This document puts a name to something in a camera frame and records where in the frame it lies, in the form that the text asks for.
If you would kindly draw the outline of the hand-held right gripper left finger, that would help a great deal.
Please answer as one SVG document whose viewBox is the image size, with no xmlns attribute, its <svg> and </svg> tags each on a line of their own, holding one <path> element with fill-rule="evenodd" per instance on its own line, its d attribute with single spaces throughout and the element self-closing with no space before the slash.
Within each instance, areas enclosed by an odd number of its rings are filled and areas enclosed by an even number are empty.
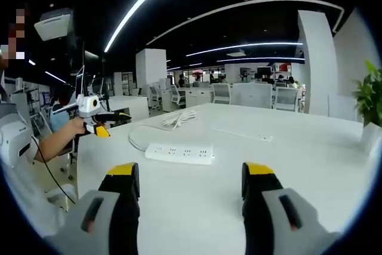
<svg viewBox="0 0 382 255">
<path fill-rule="evenodd" d="M 58 254 L 137 254 L 139 197 L 138 164 L 117 165 L 97 190 L 88 191 L 69 210 L 64 225 L 46 241 Z"/>
</svg>

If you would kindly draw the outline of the person's left hand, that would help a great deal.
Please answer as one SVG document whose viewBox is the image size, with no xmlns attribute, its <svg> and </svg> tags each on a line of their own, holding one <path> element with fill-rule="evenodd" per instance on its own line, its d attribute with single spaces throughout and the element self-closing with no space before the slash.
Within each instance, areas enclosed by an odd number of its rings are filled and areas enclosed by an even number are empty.
<svg viewBox="0 0 382 255">
<path fill-rule="evenodd" d="M 73 136 L 78 134 L 85 134 L 86 128 L 84 126 L 84 119 L 81 117 L 73 118 L 69 121 L 70 132 Z"/>
</svg>

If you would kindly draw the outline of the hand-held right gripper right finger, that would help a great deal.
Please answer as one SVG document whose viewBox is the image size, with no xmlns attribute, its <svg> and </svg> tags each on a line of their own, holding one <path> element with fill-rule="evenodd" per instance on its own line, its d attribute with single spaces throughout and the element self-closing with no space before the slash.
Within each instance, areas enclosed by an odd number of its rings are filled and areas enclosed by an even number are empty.
<svg viewBox="0 0 382 255">
<path fill-rule="evenodd" d="M 246 254 L 323 254 L 339 234 L 328 232 L 318 212 L 266 165 L 242 164 L 242 217 Z"/>
</svg>

